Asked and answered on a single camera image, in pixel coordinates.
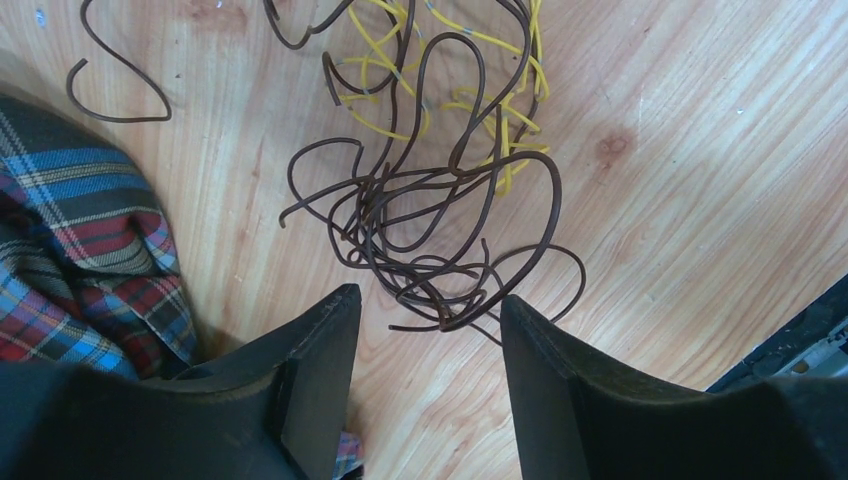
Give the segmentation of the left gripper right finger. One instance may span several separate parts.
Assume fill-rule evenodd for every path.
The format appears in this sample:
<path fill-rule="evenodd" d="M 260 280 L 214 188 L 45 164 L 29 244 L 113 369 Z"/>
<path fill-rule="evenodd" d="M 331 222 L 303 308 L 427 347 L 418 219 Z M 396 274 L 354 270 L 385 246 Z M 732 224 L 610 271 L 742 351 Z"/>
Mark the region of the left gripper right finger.
<path fill-rule="evenodd" d="M 526 479 L 843 479 L 847 382 L 774 377 L 728 393 L 634 369 L 515 295 L 501 313 Z"/>

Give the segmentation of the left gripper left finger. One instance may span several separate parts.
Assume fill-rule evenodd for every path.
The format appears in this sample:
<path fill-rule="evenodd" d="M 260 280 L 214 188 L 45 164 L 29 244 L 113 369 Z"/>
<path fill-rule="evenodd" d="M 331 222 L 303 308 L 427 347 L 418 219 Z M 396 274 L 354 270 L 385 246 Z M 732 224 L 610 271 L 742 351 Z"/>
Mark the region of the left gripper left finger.
<path fill-rule="evenodd" d="M 82 364 L 1 367 L 5 479 L 329 479 L 345 424 L 361 293 L 170 380 Z"/>

